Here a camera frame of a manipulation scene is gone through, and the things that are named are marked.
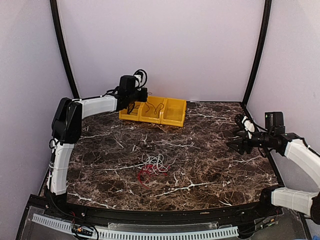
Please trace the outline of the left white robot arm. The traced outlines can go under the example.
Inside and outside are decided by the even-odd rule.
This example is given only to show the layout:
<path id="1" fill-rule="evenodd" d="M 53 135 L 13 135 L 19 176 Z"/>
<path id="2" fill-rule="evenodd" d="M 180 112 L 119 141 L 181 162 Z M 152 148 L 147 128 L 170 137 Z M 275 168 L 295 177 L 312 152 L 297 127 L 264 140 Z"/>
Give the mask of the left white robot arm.
<path id="1" fill-rule="evenodd" d="M 46 194 L 50 197 L 66 196 L 70 157 L 81 137 L 84 118 L 106 112 L 119 112 L 135 102 L 146 102 L 147 98 L 146 87 L 133 87 L 129 90 L 121 89 L 119 86 L 96 97 L 62 98 L 51 124 L 51 159 Z"/>

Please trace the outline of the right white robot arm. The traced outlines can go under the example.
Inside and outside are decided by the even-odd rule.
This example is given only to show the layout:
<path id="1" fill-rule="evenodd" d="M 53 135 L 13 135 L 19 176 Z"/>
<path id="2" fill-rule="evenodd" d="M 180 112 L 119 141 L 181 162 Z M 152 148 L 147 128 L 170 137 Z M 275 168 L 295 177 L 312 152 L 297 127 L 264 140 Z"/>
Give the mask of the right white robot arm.
<path id="1" fill-rule="evenodd" d="M 229 141 L 226 145 L 240 155 L 251 153 L 253 148 L 275 150 L 297 164 L 318 186 L 320 185 L 320 154 L 295 133 L 249 132 Z M 287 208 L 311 218 L 320 224 L 320 192 L 293 190 L 287 187 L 269 187 L 262 190 L 255 213 L 266 217 L 275 207 Z"/>

